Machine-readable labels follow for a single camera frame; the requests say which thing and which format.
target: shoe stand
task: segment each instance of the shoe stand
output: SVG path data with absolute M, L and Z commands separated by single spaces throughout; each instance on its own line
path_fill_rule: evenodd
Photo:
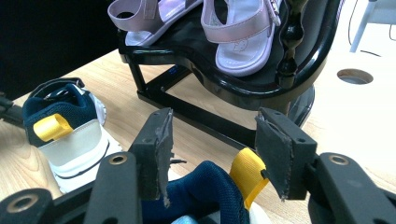
M 313 83 L 331 48 L 341 2 L 284 1 L 280 8 L 283 24 L 276 27 L 270 58 L 263 69 L 248 77 L 231 77 L 216 67 L 217 44 L 205 37 L 200 21 L 202 6 L 174 23 L 149 47 L 125 46 L 126 33 L 119 32 L 119 52 L 131 68 L 140 99 L 159 108 L 173 108 L 178 118 L 232 146 L 254 148 L 255 130 L 207 112 L 166 91 L 184 77 L 194 75 L 208 91 L 231 105 L 252 111 L 260 107 L 272 108 L 301 126 L 314 102 Z M 304 5 L 301 13 L 298 8 Z M 227 6 L 224 1 L 216 1 L 215 8 L 218 17 L 225 22 Z M 146 82 L 141 64 L 174 66 Z

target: table surface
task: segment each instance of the table surface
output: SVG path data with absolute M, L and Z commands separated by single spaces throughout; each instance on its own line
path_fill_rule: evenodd
M 357 161 L 381 188 L 396 192 L 395 146 L 396 71 L 395 58 L 377 58 L 351 53 L 331 52 L 315 82 L 316 99 L 303 130 L 318 142 L 317 153 L 336 152 Z M 151 80 L 168 66 L 143 66 Z M 338 78 L 343 69 L 360 69 L 374 77 L 366 85 L 346 83 Z M 66 77 L 81 77 L 86 88 L 106 105 L 105 129 L 126 150 L 157 107 L 139 100 L 127 64 L 115 50 L 88 63 Z M 188 76 L 169 90 L 227 119 L 255 128 L 257 112 L 236 108 L 206 91 L 195 78 Z M 27 96 L 16 100 L 23 105 Z M 171 169 L 185 175 L 202 161 L 213 161 L 229 171 L 237 149 L 174 118 L 176 159 L 187 163 Z M 48 189 L 53 198 L 61 196 L 46 158 L 28 144 L 24 130 L 0 120 L 0 201 L 8 195 L 29 188 Z M 273 223 L 309 223 L 307 200 L 281 202 L 271 184 L 256 201 Z

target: lavender sandal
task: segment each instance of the lavender sandal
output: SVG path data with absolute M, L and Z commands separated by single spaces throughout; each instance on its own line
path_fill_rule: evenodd
M 203 0 L 116 0 L 107 14 L 121 30 L 128 31 L 127 46 L 149 46 L 179 18 L 197 7 Z M 129 18 L 118 18 L 130 12 Z
M 226 0 L 226 24 L 216 16 L 214 0 L 205 0 L 201 18 L 206 38 L 218 43 L 216 65 L 234 77 L 249 76 L 268 61 L 281 0 Z

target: navy fabric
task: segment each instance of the navy fabric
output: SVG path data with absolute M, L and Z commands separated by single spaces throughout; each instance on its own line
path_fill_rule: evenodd
M 186 215 L 196 218 L 220 210 L 222 224 L 249 223 L 242 194 L 230 176 L 212 161 L 204 161 L 188 175 L 170 181 L 169 207 L 159 201 L 143 201 L 144 223 L 171 223 Z
M 43 142 L 33 131 L 33 125 L 47 116 L 58 113 L 73 129 L 92 119 L 97 119 L 95 104 L 87 91 L 81 95 L 72 84 L 66 84 L 55 92 L 59 91 L 67 92 L 67 94 L 49 99 L 31 97 L 23 104 L 23 125 L 30 144 L 35 147 L 42 147 L 48 143 Z

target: sneaker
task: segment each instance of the sneaker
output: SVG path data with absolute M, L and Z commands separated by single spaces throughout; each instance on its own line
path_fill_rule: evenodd
M 48 159 L 62 193 L 96 178 L 102 158 L 121 151 L 102 127 L 106 108 L 79 78 L 58 78 L 38 86 L 22 108 L 29 143 Z

